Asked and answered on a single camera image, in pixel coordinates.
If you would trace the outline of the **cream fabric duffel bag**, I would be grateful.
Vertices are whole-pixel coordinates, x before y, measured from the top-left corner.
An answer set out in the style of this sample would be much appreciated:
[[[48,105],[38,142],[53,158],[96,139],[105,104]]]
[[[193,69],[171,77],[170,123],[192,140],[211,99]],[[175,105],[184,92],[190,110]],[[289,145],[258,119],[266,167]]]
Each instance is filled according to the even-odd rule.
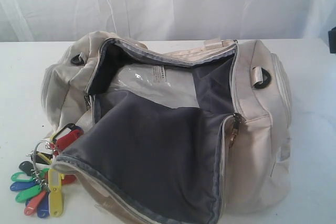
[[[120,68],[167,66],[193,75],[198,108],[169,108],[130,91],[97,96]],[[217,223],[286,197],[292,101],[283,65],[260,40],[214,39],[160,54],[113,33],[89,33],[45,73],[53,132],[84,134],[53,163],[126,223]]]

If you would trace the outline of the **colourful key tag bunch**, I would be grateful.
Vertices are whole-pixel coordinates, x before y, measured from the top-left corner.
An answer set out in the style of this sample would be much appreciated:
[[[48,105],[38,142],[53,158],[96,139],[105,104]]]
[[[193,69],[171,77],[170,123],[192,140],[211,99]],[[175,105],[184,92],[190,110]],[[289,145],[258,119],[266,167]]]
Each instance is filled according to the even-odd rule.
[[[10,190],[17,192],[15,201],[24,203],[24,215],[38,218],[60,217],[64,211],[62,187],[77,178],[54,170],[56,157],[84,134],[83,129],[68,123],[52,136],[39,141],[27,154],[30,158],[19,164],[19,172],[11,176]]]

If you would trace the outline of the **clear plastic wrapped package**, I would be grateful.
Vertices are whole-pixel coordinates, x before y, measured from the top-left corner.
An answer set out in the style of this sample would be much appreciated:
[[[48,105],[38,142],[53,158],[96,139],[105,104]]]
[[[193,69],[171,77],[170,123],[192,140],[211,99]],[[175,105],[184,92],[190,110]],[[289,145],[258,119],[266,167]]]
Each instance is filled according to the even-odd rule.
[[[120,68],[107,92],[97,96],[103,114],[116,104],[110,99],[115,91],[120,90],[169,108],[199,107],[192,73],[167,66],[134,63]]]

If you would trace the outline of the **dark object at right edge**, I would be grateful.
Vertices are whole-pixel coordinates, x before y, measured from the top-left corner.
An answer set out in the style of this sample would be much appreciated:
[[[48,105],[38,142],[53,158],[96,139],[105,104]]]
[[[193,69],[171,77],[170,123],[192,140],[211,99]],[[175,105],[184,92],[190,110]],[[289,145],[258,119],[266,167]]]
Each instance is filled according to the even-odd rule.
[[[331,54],[336,54],[336,27],[328,31],[328,45]]]

